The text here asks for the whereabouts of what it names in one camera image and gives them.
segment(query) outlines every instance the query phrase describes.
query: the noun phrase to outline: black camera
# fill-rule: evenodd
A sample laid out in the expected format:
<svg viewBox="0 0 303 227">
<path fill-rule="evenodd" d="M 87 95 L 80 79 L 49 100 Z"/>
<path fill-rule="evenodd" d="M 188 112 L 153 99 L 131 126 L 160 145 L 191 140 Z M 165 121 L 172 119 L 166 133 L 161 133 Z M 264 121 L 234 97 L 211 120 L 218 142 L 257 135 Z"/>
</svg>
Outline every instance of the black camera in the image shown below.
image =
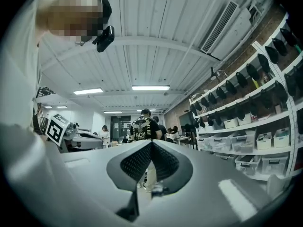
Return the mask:
<svg viewBox="0 0 303 227">
<path fill-rule="evenodd" d="M 103 52 L 115 39 L 115 29 L 112 26 L 108 26 L 103 30 L 102 34 L 98 35 L 93 41 L 93 44 L 97 44 L 97 51 Z"/>
</svg>

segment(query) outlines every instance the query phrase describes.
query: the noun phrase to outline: woman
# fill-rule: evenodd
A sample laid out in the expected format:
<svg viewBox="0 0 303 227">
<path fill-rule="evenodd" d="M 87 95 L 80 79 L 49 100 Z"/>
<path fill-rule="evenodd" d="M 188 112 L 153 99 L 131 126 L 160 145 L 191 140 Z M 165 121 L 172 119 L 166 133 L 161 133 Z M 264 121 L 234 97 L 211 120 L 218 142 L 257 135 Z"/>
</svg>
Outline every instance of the woman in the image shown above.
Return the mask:
<svg viewBox="0 0 303 227">
<path fill-rule="evenodd" d="M 106 125 L 103 125 L 99 136 L 102 137 L 102 139 L 103 139 L 103 145 L 108 146 L 110 134 L 108 132 L 108 129 L 107 129 Z"/>
<path fill-rule="evenodd" d="M 178 134 L 177 126 L 174 126 L 172 129 L 171 128 L 167 129 L 167 138 L 172 139 L 174 142 L 176 142 L 175 139 L 180 138 L 180 136 Z"/>
</svg>

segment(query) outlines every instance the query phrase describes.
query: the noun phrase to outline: black mesh panel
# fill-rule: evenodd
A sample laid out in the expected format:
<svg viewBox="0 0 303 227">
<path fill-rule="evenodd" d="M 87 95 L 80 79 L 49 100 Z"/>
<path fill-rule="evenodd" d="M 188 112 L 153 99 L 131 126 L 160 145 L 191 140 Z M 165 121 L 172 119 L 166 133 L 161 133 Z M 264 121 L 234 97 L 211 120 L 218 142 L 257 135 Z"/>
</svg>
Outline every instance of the black mesh panel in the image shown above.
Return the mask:
<svg viewBox="0 0 303 227">
<path fill-rule="evenodd" d="M 151 144 L 149 144 L 121 162 L 122 170 L 136 182 L 140 180 L 151 162 L 151 150 Z"/>
<path fill-rule="evenodd" d="M 179 168 L 178 159 L 157 145 L 152 147 L 151 159 L 156 167 L 157 181 L 161 181 L 173 175 Z"/>
</svg>

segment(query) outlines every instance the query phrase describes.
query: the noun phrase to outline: white ceiling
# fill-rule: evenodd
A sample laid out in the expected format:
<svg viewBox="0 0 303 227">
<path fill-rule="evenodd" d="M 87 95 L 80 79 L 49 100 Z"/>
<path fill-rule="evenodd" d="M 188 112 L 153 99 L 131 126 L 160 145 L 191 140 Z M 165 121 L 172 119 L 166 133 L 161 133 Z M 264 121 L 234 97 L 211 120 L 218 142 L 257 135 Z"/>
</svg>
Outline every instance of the white ceiling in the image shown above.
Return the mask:
<svg viewBox="0 0 303 227">
<path fill-rule="evenodd" d="M 218 63 L 199 45 L 228 0 L 109 0 L 115 41 L 102 53 L 52 35 L 40 47 L 42 85 L 77 104 L 102 111 L 168 109 Z M 233 0 L 238 4 L 244 0 Z M 167 93 L 132 85 L 170 85 Z M 104 93 L 75 96 L 101 87 Z"/>
</svg>

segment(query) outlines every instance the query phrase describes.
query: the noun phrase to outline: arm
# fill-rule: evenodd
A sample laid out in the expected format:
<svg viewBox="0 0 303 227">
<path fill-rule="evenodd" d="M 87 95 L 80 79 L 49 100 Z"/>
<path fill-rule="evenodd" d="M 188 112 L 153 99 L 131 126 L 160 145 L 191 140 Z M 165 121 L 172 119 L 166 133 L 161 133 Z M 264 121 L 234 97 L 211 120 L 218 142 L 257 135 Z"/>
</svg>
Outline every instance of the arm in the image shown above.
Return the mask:
<svg viewBox="0 0 303 227">
<path fill-rule="evenodd" d="M 162 137 L 162 131 L 158 130 L 156 131 L 156 134 L 157 134 L 157 139 L 160 140 Z"/>
</svg>

